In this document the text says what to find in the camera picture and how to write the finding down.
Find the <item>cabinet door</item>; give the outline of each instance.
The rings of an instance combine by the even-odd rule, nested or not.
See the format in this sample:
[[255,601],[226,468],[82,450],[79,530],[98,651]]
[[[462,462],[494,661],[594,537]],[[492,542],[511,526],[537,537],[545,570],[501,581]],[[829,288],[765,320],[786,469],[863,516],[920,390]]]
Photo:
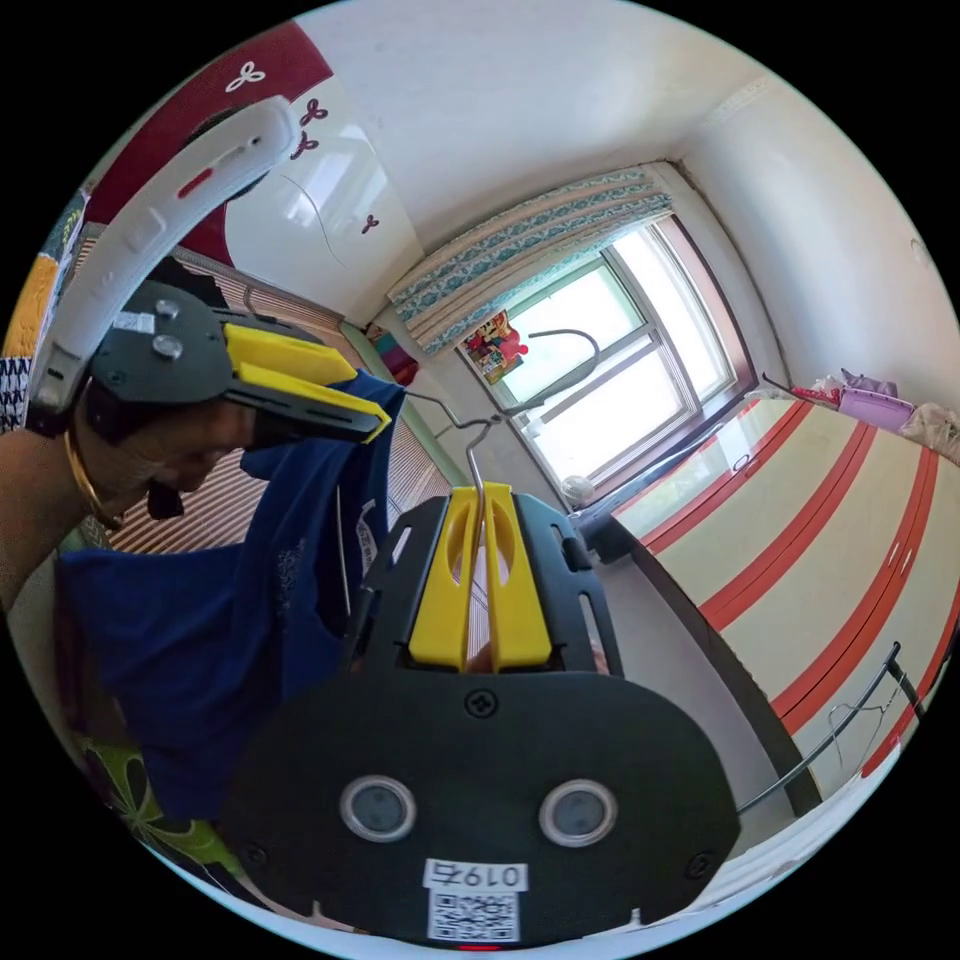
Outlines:
[[[211,117],[278,94],[293,102],[332,75],[316,45],[292,21],[225,53],[188,80],[134,134],[94,188],[87,220],[110,223]],[[203,220],[181,246],[233,266],[224,238],[225,208]]]
[[[822,407],[807,411],[661,538],[666,546],[649,547],[718,631],[803,554],[867,459],[876,428]],[[674,531],[679,537],[667,542]]]
[[746,465],[809,408],[800,400],[748,405],[675,470],[618,507],[614,518],[648,546],[721,490],[733,478],[735,467]]
[[292,106],[304,149],[227,205],[231,262],[362,326],[423,250],[337,78]]
[[823,529],[721,631],[779,716],[817,686],[876,606],[876,582],[882,592],[890,556],[913,525],[926,479],[922,450],[878,431]]
[[[794,734],[801,751],[830,732],[831,711],[835,725],[847,710],[843,704],[862,695],[894,643],[900,644],[897,662],[921,698],[936,677],[960,615],[960,468],[929,450],[923,453],[928,469],[913,529],[890,564],[892,576],[857,642],[834,668],[843,675],[842,684]],[[879,708],[887,704],[881,714]],[[811,767],[824,796],[865,761],[875,768],[917,726],[892,678],[884,680],[867,706],[874,709],[861,713],[839,738],[839,755],[827,751]]]

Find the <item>printed number label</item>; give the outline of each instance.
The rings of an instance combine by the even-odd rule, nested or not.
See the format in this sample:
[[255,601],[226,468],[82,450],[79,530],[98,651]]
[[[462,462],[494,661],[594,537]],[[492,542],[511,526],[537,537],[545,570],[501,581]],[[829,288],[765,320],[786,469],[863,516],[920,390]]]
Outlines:
[[525,893],[527,865],[430,859],[423,871],[423,885],[455,893]]
[[152,313],[130,313],[121,310],[120,315],[113,321],[116,330],[132,330],[134,333],[154,333],[154,316]]

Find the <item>ceiling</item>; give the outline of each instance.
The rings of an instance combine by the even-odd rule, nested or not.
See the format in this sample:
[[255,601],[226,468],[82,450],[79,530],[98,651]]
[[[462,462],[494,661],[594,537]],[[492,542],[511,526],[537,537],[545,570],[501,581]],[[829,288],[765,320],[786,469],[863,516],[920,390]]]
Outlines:
[[562,183],[669,159],[764,74],[620,0],[347,0],[298,22],[428,249]]

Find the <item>floor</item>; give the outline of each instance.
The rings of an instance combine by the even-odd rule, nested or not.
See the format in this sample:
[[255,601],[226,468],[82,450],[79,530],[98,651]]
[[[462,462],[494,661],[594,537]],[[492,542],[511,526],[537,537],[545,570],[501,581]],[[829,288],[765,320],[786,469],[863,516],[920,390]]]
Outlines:
[[[598,573],[627,679],[666,697],[701,726],[720,756],[738,804],[773,783],[773,765],[727,687],[633,561],[600,567]],[[744,816],[731,856],[794,819],[786,795],[774,794]]]

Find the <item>pink bag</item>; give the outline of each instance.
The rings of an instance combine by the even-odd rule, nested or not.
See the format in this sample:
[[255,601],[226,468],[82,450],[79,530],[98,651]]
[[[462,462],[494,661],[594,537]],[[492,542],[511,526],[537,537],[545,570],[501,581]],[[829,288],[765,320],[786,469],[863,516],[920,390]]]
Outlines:
[[865,377],[862,373],[857,376],[843,367],[840,368],[840,373],[843,374],[847,386],[853,387],[855,390],[869,390],[871,393],[882,393],[888,397],[898,396],[897,385],[891,380],[873,380],[870,377]]
[[913,404],[886,393],[844,387],[840,397],[840,412],[856,417],[864,423],[872,423],[891,433],[899,433],[913,415]]

